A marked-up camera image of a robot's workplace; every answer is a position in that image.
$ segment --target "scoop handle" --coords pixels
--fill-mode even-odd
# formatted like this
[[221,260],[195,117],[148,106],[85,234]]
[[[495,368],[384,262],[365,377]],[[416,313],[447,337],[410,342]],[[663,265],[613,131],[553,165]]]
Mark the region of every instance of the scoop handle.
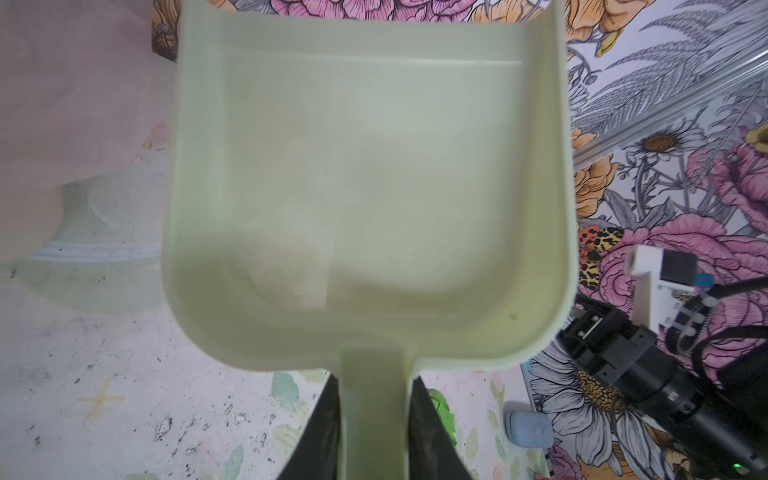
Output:
[[345,353],[339,375],[339,480],[408,478],[411,369],[398,349]]

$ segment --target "floral mat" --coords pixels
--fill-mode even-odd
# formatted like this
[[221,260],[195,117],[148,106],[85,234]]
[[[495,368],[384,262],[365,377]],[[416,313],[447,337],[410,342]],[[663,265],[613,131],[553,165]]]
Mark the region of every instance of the floral mat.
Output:
[[[768,76],[617,149],[577,172],[575,182],[578,290],[591,298],[631,312],[634,281],[624,260],[640,244],[696,254],[699,270],[717,283],[767,275]],[[714,309],[707,335],[768,324],[767,316],[764,291],[728,297]],[[713,343],[704,350],[708,374],[715,379],[718,368],[754,346]],[[689,357],[678,358],[690,369]],[[525,374],[536,408],[550,415],[556,432],[555,480],[690,477],[674,440],[587,376],[557,343],[529,361]]]

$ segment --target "white plastic container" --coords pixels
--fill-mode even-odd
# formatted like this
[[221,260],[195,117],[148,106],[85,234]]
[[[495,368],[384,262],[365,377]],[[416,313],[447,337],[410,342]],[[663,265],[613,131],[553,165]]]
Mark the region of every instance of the white plastic container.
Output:
[[417,25],[184,6],[165,292],[228,365],[339,378],[340,478],[406,478],[412,379],[528,358],[572,302],[561,12]]

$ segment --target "black cable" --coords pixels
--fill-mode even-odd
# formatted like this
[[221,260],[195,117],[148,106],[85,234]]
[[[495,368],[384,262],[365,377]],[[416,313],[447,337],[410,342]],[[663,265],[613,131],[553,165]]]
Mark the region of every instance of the black cable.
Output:
[[729,283],[727,285],[715,285],[709,289],[707,295],[717,299],[723,299],[727,296],[747,293],[753,290],[762,290],[768,288],[768,276],[758,276],[741,282]]
[[746,325],[732,326],[700,341],[693,352],[690,354],[690,361],[694,365],[694,371],[699,378],[705,382],[711,389],[717,390],[714,382],[704,370],[704,349],[712,342],[725,339],[768,339],[768,326],[764,325]]

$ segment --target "pink peony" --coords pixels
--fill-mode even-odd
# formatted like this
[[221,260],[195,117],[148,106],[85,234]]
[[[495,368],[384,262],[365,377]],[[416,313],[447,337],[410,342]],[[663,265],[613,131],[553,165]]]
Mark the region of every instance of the pink peony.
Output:
[[554,470],[552,480],[584,480],[581,467],[560,446],[559,440],[555,440],[554,446],[549,449],[549,461],[552,463],[552,470]]
[[696,185],[711,185],[723,205],[733,205],[744,214],[752,227],[768,233],[768,155],[750,144],[738,144],[726,159],[713,161],[708,170],[711,150],[694,152],[688,157],[688,176]]
[[[625,312],[632,310],[634,279],[624,273],[624,259],[630,245],[654,247],[693,253],[699,257],[699,270],[715,277],[717,283],[732,283],[768,275],[768,243],[750,237],[725,234],[715,220],[696,214],[684,214],[651,229],[625,230],[624,237],[606,252],[600,263],[601,279],[597,292],[581,285],[587,296],[612,303]],[[723,299],[715,307],[708,332],[718,333],[729,326],[762,325],[768,317],[768,295],[762,290]],[[730,340],[704,350],[704,362],[720,368],[754,345],[753,340]],[[690,359],[681,357],[690,368]]]
[[278,15],[398,22],[462,22],[473,0],[271,0]]

